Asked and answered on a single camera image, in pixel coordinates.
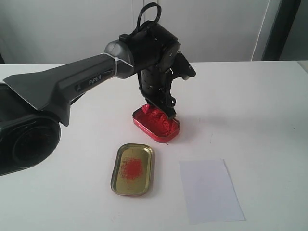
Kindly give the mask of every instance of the open tin container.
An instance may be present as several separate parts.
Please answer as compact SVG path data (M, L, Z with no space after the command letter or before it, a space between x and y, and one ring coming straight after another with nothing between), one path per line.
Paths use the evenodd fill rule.
M117 152L111 189L118 195L140 196L150 186L153 149L144 144L128 143Z
M158 108L146 104L133 113L134 124L159 143L167 143L180 131L180 122L168 120Z

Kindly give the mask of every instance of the white paper sheet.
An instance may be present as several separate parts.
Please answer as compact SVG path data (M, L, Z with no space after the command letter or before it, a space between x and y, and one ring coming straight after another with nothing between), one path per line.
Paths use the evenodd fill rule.
M180 162L180 173L191 224L245 220L223 160Z

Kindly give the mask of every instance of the metal tin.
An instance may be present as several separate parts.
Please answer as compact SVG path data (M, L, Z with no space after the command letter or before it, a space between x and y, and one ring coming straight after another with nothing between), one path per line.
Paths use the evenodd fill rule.
M178 135L180 132L180 122L176 119L172 119L174 124L177 126L177 128L168 135L160 135L155 130L151 130L151 128L147 127L145 124L143 124L143 116L146 115L146 106L139 108L133 113L133 121L134 124L139 127L142 131L144 131L146 134L148 134L152 139L154 139L156 142L159 143L167 143L170 140L172 140L174 137Z
M144 144L128 143L117 152L111 189L118 195L140 196L150 186L153 149Z

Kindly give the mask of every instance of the red powder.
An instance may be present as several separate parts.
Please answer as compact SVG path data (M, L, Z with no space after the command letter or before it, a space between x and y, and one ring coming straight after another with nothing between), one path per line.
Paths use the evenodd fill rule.
M179 128L176 121L168 120L165 113L155 107L146 108L146 112L137 111L135 119L159 137L167 137Z
M142 161L136 158L126 158L121 167L121 176L128 180L134 180L143 174Z

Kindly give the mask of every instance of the gold metal tray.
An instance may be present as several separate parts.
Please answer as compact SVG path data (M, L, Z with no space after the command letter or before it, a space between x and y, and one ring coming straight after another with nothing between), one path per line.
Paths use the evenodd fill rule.
M140 196L150 186L153 149L144 144L128 143L117 152L111 188L118 195Z

